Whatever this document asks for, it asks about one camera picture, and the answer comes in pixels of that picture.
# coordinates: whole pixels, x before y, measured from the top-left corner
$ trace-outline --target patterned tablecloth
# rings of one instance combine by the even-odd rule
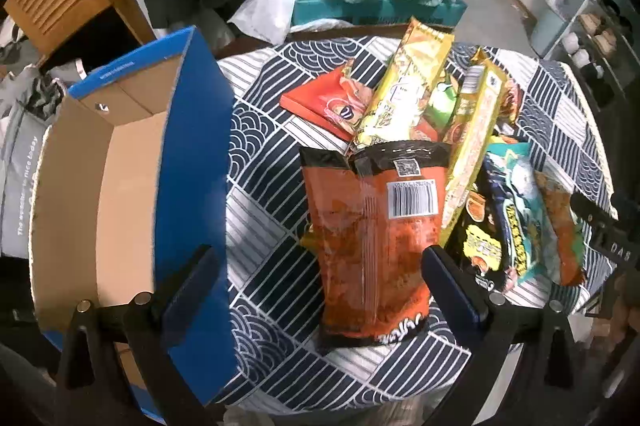
[[[286,43],[220,60],[232,83],[226,252],[238,372],[218,401],[273,414],[363,408],[449,385],[469,352],[456,344],[436,301],[429,331],[374,348],[316,352],[322,284],[313,254],[298,244],[308,224],[298,147],[345,149],[345,143],[278,105],[281,94],[354,57],[353,75],[382,78],[399,40],[377,37]],[[476,46],[455,43],[447,70],[462,79]],[[612,184],[604,148],[571,71],[517,52],[485,48],[526,92],[518,134],[532,142],[535,168],[609,210]],[[590,231],[585,226],[586,240]],[[577,309],[611,273],[588,249],[588,279],[558,287],[543,277],[509,298],[542,306],[551,295]]]

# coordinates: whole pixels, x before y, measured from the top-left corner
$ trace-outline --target teal tray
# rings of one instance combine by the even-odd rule
[[[296,0],[291,25],[322,18],[340,19],[353,25],[388,25],[406,23],[414,16],[422,23],[455,27],[466,10],[466,3],[446,0],[437,7],[427,7],[411,0],[366,0],[345,3],[342,0]]]

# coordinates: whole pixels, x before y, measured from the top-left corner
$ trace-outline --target silver bolt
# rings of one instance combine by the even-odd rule
[[[91,301],[89,300],[80,301],[80,303],[78,303],[78,307],[76,307],[78,312],[86,312],[90,308],[91,308]]]
[[[146,305],[151,301],[151,292],[141,292],[140,294],[136,294],[133,301],[135,301],[136,305]]]
[[[549,301],[549,308],[551,308],[551,310],[553,310],[556,314],[559,314],[562,312],[562,309],[564,307],[562,306],[562,303],[560,303],[560,301],[551,300]]]
[[[505,298],[499,292],[492,292],[491,294],[489,294],[489,301],[491,301],[491,303],[493,303],[494,305],[504,305],[505,301],[507,301],[507,298]]]

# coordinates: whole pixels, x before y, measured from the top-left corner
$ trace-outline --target cardboard box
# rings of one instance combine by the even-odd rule
[[[29,246],[40,327],[65,332],[83,299],[120,305],[154,291],[210,245],[220,275],[169,351],[206,403],[236,367],[225,259],[232,90],[191,27],[100,68],[69,94],[35,177]]]

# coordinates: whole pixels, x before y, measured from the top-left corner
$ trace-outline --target floor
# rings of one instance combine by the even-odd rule
[[[510,0],[463,0],[465,13],[454,30],[456,41],[486,44],[537,57],[529,44],[520,11]]]

